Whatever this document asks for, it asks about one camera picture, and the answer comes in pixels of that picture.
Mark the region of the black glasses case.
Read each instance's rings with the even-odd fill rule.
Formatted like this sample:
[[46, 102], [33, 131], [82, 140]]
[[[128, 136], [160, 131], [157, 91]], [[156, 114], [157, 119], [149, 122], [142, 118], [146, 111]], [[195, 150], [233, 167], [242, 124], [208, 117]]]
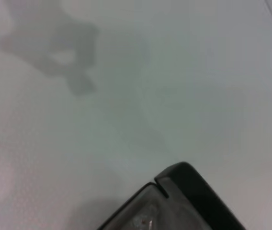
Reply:
[[169, 166], [97, 230], [246, 230], [187, 162]]

